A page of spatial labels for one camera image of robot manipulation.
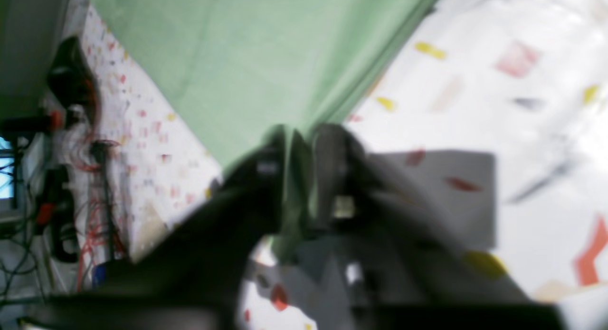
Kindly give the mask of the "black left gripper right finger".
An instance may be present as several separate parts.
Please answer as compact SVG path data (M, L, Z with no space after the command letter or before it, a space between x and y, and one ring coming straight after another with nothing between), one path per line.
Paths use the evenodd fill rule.
M489 259L468 259L428 198L336 124L311 140L311 232L334 246L357 330L564 330Z

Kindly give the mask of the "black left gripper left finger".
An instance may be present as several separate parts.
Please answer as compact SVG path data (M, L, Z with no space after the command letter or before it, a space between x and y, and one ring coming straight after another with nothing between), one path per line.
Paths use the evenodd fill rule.
M211 199L149 254L98 287L32 312L45 330L234 330L241 279L258 241L273 237L281 263L304 241L312 150L276 127Z

